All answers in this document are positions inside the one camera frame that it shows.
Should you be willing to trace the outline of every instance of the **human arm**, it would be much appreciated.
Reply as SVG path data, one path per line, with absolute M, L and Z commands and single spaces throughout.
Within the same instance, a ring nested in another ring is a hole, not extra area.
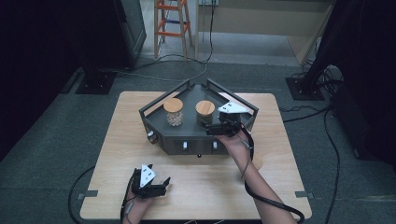
M 154 201 L 153 198 L 136 198 L 131 191 L 128 193 L 128 200 L 130 201 L 125 207 L 128 208 L 130 203 L 133 203 L 133 206 L 129 213 L 125 214 L 122 224 L 138 224 Z
M 238 135 L 234 135 L 233 137 L 227 137 L 224 135 L 216 137 L 224 146 L 226 146 L 237 167 L 244 175 L 247 185 L 250 187 L 251 191 L 264 198 L 282 203 L 280 198 L 271 189 L 250 160 L 250 152 L 241 140 L 243 139 L 245 142 L 248 141 L 245 135 L 242 132 L 239 132 Z M 261 202 L 257 199 L 254 199 L 254 203 L 256 204 L 262 223 L 296 223 L 295 219 L 288 211 L 272 206 L 271 204 Z

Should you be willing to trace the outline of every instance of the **black metal tray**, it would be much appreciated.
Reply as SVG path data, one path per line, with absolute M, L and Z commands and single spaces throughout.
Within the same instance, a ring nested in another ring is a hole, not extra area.
M 220 92 L 224 92 L 229 97 L 222 96 L 219 94 Z M 183 102 L 183 123 L 176 127 L 167 123 L 167 112 L 161 104 L 170 97 L 176 97 Z M 186 80 L 139 110 L 150 141 L 158 143 L 169 155 L 226 154 L 227 150 L 224 146 L 215 137 L 206 135 L 205 129 L 197 122 L 195 106 L 203 100 L 208 100 L 215 105 L 216 109 L 213 113 L 212 123 L 219 123 L 217 108 L 230 100 L 249 108 L 249 113 L 241 114 L 241 121 L 249 130 L 253 127 L 259 111 L 256 106 L 251 105 L 211 79 L 208 79 L 206 84 L 201 85 L 195 85 Z M 154 106 L 158 107 L 145 115 L 145 112 Z

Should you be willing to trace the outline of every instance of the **orange ladder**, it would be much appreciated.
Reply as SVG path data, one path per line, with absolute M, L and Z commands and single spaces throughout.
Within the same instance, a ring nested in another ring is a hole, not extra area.
M 166 36 L 179 37 L 181 38 L 181 43 L 183 45 L 183 54 L 184 60 L 187 61 L 187 47 L 186 47 L 186 32 L 189 32 L 189 40 L 190 46 L 192 46 L 191 39 L 191 23 L 190 23 L 190 15 L 189 15 L 189 7 L 187 5 L 187 0 L 166 0 L 170 3 L 177 2 L 176 6 L 166 5 L 165 0 L 155 0 L 154 3 L 154 57 L 158 58 L 159 52 L 159 35 L 162 37 L 162 42 L 165 42 Z M 183 15 L 186 13 L 186 20 L 184 21 Z M 158 20 L 158 11 L 161 11 L 161 19 Z M 165 17 L 165 13 L 168 11 L 177 11 L 178 12 L 178 21 L 168 20 Z M 165 26 L 166 24 L 179 24 L 180 25 L 180 33 L 174 32 L 166 32 Z

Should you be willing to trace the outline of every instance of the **wooden table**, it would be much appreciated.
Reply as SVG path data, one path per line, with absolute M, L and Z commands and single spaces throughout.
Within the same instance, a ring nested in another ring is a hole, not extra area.
M 161 94 L 125 91 L 120 95 L 88 188 L 98 190 L 98 194 L 84 199 L 81 216 L 119 219 L 134 168 L 152 163 L 157 173 L 153 184 L 162 183 L 168 176 L 171 181 L 166 195 L 155 200 L 144 219 L 259 219 L 230 156 L 169 156 L 149 142 L 138 109 Z M 285 204 L 311 217 L 307 198 L 295 195 L 304 191 L 304 186 L 274 95 L 238 95 L 260 109 L 252 129 L 254 164 Z

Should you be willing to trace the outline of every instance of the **jar with wooden lid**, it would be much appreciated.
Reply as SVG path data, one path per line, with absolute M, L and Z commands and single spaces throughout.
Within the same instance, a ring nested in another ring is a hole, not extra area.
M 206 124 L 211 124 L 213 119 L 213 111 L 215 111 L 215 105 L 207 100 L 198 102 L 195 106 L 197 111 L 197 124 L 200 127 L 205 127 Z
M 164 104 L 163 108 L 167 112 L 166 121 L 171 126 L 178 126 L 183 123 L 183 102 L 177 98 L 168 99 Z

